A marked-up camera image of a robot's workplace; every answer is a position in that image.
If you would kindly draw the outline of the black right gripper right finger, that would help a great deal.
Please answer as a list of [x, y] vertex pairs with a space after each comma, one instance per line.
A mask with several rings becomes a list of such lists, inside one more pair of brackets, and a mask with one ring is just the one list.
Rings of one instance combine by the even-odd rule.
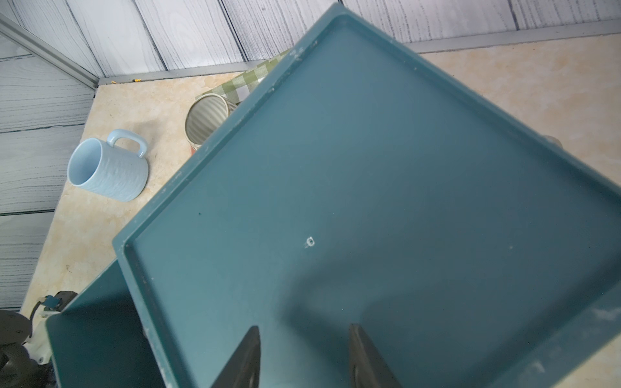
[[349, 325], [349, 377], [352, 387], [402, 387], [370, 336], [357, 323]]

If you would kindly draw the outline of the aluminium frame post left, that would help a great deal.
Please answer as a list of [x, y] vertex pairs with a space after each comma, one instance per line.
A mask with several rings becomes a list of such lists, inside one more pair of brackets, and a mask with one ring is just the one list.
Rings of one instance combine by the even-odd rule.
[[25, 50], [29, 51], [29, 53], [48, 62], [48, 64], [56, 67], [81, 84], [92, 90], [97, 89], [100, 81], [97, 76], [5, 15], [1, 15], [1, 34], [8, 40], [14, 42], [16, 45], [22, 46]]

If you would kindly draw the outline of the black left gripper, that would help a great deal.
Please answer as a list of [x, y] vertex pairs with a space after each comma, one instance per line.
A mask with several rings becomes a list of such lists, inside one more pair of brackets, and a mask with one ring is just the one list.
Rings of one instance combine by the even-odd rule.
[[37, 300], [29, 316], [1, 311], [1, 386], [57, 387], [49, 334], [43, 322], [34, 325], [37, 313], [46, 319], [63, 310], [78, 296], [59, 291]]

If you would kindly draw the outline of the green striped ceramic cup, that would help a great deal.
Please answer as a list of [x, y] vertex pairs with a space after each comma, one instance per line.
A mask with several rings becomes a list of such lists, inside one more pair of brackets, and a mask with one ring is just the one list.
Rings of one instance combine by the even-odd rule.
[[189, 108], [184, 125], [192, 151], [196, 152], [236, 108], [235, 103], [214, 93], [196, 100]]

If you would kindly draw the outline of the light blue mug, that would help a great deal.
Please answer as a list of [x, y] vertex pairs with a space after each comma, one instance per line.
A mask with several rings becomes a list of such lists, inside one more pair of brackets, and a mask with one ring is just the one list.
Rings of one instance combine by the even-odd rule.
[[147, 184], [147, 141], [124, 129], [103, 141], [89, 138], [71, 155], [67, 179], [74, 187], [121, 202], [138, 197]]

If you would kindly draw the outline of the teal drawer cabinet box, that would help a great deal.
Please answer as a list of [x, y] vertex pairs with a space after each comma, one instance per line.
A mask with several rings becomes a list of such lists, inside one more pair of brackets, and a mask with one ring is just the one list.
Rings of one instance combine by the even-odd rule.
[[620, 190], [343, 6], [113, 241], [167, 387], [548, 387], [620, 332]]

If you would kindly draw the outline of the green checkered cloth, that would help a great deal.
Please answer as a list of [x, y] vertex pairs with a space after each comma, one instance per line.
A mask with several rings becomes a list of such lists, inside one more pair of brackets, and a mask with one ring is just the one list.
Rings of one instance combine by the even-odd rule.
[[231, 80], [207, 91], [196, 97], [200, 100], [209, 94], [221, 95], [231, 103], [239, 105], [243, 102], [276, 67], [276, 65], [289, 53], [288, 50], [276, 57], [263, 61], [254, 68], [243, 72]]

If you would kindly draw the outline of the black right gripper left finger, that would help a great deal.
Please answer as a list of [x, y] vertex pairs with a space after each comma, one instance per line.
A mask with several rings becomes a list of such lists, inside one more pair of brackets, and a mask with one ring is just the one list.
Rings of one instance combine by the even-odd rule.
[[260, 384], [261, 342], [258, 326], [249, 328], [212, 388], [257, 388]]

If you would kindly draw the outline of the teal pull-out drawer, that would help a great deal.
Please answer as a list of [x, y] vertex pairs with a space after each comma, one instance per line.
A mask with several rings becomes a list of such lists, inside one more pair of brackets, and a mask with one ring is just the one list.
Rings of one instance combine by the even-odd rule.
[[60, 387], [165, 386], [117, 261], [45, 327]]

